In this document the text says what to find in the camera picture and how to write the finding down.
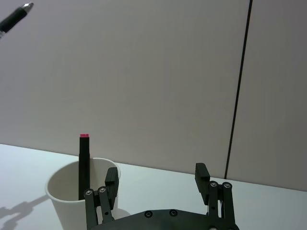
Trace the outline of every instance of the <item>paper cup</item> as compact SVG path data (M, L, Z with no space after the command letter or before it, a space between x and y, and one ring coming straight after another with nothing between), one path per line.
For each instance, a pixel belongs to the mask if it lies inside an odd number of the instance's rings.
M103 158L90 159L91 188L97 190L105 185L107 170L117 167L113 161ZM70 163L57 170L47 181L45 190L51 199L64 230L85 230L85 200L78 200L79 162ZM117 219L118 196L115 199L112 216ZM101 208L97 208L98 223L102 221Z

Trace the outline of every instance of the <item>table surface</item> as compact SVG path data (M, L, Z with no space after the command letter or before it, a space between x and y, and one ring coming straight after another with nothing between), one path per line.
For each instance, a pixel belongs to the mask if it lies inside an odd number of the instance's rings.
M44 187L52 173L76 160L71 155L0 145L1 230L62 229ZM135 214L174 208L206 212L194 175L127 164L119 166L122 174L118 207L123 211ZM241 230L306 229L307 192L212 180L233 185L236 223Z

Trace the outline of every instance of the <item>gray wall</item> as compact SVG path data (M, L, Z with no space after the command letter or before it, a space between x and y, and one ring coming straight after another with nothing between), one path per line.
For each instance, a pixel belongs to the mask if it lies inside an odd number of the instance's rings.
M228 178L307 191L307 2L253 2Z
M1 3L5 16L21 0ZM247 0L37 0L0 42L0 142L224 174Z
M223 177L248 3L35 1L0 41L0 143ZM229 179L307 190L306 6L253 3Z

